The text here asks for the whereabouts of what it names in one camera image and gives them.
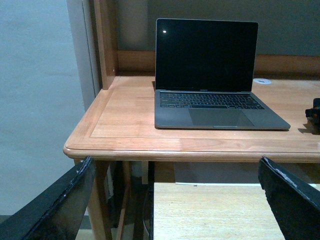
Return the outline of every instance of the gray wall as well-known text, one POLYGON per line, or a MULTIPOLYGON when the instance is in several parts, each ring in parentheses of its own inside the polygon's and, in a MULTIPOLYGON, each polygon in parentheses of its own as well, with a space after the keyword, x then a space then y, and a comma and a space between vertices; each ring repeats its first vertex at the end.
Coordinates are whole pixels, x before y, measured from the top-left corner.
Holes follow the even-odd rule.
MULTIPOLYGON (((255 21, 259 23, 258 54, 320 56, 319 0, 133 1, 136 2, 134 7, 127 3, 127 12, 131 14, 118 17, 119 48, 123 50, 154 51, 156 19, 185 18, 255 21), (144 9, 147 9, 147 17, 141 13, 144 9), (142 18, 147 19, 147 23, 141 23, 142 18), (141 28, 145 25, 147 38, 141 28), (143 44, 137 44, 135 39, 140 39, 143 44)), ((123 2, 118 0, 120 13, 125 11, 121 10, 123 2)))
POLYGON ((74 165, 62 149, 84 112, 66 1, 0 1, 0 215, 74 165))

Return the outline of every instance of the black screen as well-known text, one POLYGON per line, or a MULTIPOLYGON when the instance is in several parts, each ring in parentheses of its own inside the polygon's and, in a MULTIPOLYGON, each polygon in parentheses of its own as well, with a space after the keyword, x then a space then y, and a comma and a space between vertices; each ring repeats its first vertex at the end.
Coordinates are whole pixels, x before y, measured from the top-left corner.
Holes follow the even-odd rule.
POLYGON ((159 18, 155 88, 251 91, 257 35, 256 22, 159 18))

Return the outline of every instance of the laptop keyboard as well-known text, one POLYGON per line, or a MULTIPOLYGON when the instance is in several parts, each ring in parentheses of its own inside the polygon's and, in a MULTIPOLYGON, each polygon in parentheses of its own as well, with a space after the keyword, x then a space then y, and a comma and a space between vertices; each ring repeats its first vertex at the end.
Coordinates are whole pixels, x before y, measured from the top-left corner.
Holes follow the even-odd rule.
POLYGON ((162 108, 264 109, 249 94, 160 93, 162 108))

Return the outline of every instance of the laptop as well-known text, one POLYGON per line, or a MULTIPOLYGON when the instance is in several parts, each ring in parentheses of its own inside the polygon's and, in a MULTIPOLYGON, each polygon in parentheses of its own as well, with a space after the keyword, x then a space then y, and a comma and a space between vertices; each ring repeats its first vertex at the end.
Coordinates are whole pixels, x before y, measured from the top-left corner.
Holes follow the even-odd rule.
POLYGON ((258 23, 159 18, 158 129, 288 130, 252 92, 258 23))

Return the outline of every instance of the white grommet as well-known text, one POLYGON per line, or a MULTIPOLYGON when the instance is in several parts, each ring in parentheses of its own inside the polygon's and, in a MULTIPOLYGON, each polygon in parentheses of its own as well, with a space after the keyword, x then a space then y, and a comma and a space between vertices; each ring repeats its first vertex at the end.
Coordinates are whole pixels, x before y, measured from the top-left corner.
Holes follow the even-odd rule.
POLYGON ((266 78, 254 78, 253 81, 257 84, 271 84, 271 81, 266 78))

